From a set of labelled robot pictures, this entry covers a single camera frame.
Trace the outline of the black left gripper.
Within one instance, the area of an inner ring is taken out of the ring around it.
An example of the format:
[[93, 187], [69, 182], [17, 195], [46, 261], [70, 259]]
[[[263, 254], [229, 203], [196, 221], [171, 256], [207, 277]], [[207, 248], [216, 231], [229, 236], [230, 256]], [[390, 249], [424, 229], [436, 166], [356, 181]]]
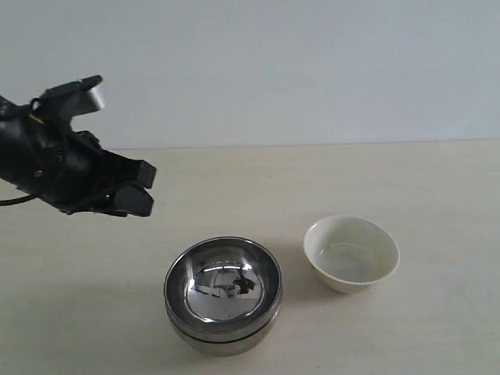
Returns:
[[3, 206], [40, 199], [65, 214], [149, 217], [157, 169], [105, 151], [89, 131], [70, 126], [73, 99], [59, 105], [1, 100], [1, 179], [24, 195]]

